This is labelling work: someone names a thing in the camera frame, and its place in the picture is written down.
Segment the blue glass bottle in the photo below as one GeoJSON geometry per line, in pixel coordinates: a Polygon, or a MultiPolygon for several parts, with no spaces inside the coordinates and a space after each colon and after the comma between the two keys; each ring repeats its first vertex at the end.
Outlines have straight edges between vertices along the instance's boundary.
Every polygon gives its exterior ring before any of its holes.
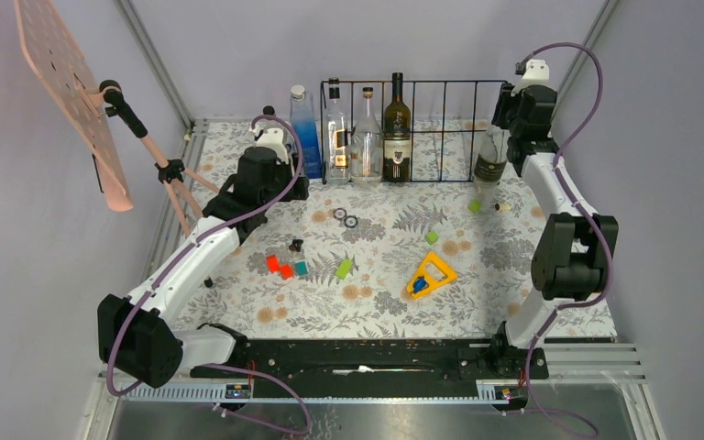
{"type": "Polygon", "coordinates": [[[302,144],[305,174],[309,179],[321,179],[323,164],[317,136],[314,101],[311,93],[300,84],[291,88],[291,125],[302,144]]]}

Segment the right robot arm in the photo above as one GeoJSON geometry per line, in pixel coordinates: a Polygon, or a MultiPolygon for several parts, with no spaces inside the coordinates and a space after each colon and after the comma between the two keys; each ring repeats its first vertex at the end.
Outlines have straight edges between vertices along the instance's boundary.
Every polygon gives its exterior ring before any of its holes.
{"type": "Polygon", "coordinates": [[[599,214],[568,175],[551,136],[557,93],[546,85],[500,87],[492,123],[509,133],[507,159],[533,191],[546,224],[531,262],[532,291],[504,321],[484,354],[503,378],[528,365],[538,341],[568,308],[594,304],[592,294],[611,280],[619,224],[599,214]]]}

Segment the clear bottle gold band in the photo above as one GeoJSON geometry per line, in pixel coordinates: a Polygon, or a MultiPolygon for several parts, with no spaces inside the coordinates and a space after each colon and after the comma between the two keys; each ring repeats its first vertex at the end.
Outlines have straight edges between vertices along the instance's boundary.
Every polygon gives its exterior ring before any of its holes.
{"type": "Polygon", "coordinates": [[[288,153],[294,151],[294,139],[290,131],[278,122],[270,119],[260,119],[254,128],[255,145],[266,147],[276,145],[280,141],[288,153]]]}

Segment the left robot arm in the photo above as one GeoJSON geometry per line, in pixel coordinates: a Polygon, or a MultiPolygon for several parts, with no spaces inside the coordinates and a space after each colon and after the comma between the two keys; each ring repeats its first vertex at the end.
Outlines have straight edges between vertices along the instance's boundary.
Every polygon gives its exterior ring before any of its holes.
{"type": "Polygon", "coordinates": [[[159,388],[181,369],[213,364],[227,377],[247,367],[248,353],[232,330],[174,333],[171,323],[227,256],[259,226],[274,204],[304,200],[308,181],[303,150],[246,148],[230,175],[182,244],[128,295],[105,296],[97,307],[98,351],[106,364],[106,386],[114,396],[132,389],[115,385],[120,370],[137,384],[159,388]]]}

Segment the clear bottle black label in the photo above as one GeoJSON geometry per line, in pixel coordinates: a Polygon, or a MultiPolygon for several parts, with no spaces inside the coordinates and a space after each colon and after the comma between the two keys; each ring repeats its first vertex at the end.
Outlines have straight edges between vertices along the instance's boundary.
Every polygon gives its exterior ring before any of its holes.
{"type": "Polygon", "coordinates": [[[477,157],[474,163],[474,182],[481,192],[491,191],[500,184],[507,166],[507,132],[497,126],[489,126],[479,136],[477,157]]]}

